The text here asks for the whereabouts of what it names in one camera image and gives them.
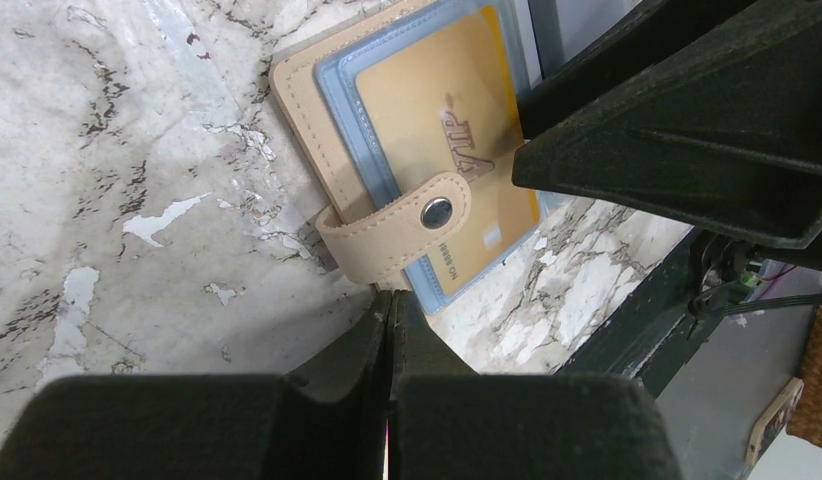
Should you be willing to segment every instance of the metal snap button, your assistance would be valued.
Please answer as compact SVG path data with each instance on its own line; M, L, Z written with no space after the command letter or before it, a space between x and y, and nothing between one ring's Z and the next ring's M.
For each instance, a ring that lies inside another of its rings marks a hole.
M420 215L423 226L430 230L446 225L450 218L452 218L452 202L443 197L430 200L423 207L423 213Z

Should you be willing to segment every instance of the stitching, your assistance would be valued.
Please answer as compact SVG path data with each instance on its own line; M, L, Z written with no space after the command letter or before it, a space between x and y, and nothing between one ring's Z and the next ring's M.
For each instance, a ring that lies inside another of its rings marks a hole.
M299 115L302 117L302 120L305 121L305 129L308 131L308 133L311 134L311 138L314 140L314 143L317 145L317 152L319 152L320 158L322 158L322 160L323 160L323 164L325 165L326 168L328 168L329 173L331 174L332 177L336 177L337 174L336 174L331 162L329 162L328 157L326 157L325 152L323 151L323 145L317 140L317 135L314 133L314 129L311 126L311 122L308 120L308 117L305 115L305 110L302 108L302 106L297 101L296 94L293 93L293 76L296 75L297 73L299 73L302 69L317 63L318 61L328 57L329 55L332 55L332 54L336 53L339 50L342 50L342 49L346 48L347 46L351 45L352 43L357 42L361 38L366 37L367 35L375 32L376 30L379 30L379 29L385 27L386 25L389 25L389 24L395 22L396 20L398 20L400 18L408 16L410 13L412 13L412 12L406 11L406 12L403 13L402 11L400 11L400 15L397 15L396 17L393 17L391 19L382 20L381 22L379 22L374 27L372 27L369 30L357 35L356 37L342 43L341 45L336 46L333 50L325 53L324 55L313 58L313 59L299 65L298 67L293 69L293 71L290 72L290 75L288 75L287 78L286 78L287 92L290 95L290 98L293 100L294 104L296 105L296 109L299 111ZM341 198L343 198L344 207L347 207L348 205L346 205L346 204L349 203L349 198L347 197L346 192L343 191L343 184L342 183L335 183L333 185L334 185L335 188L337 188L337 191L340 194Z

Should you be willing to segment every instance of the white marble countertop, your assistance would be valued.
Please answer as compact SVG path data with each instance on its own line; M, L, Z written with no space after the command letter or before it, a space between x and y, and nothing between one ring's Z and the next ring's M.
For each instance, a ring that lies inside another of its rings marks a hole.
M358 318L266 73L378 5L0 2L0 443L58 376L287 371ZM687 229L570 199L434 328L477 370L555 371Z

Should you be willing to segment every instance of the gold vip card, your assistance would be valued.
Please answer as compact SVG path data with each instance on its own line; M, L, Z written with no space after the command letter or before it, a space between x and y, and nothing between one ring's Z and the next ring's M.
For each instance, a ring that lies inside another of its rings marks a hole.
M473 206L461 231L406 269L429 313L501 261L540 219L536 193L511 184L524 142L515 84L528 82L525 66L515 65L513 35L503 34L505 7L496 5L510 2L480 3L435 4L440 12L421 11L433 19L430 32L414 31L421 22L411 18L411 27L395 25L315 70L377 207L438 172L456 171L470 185Z

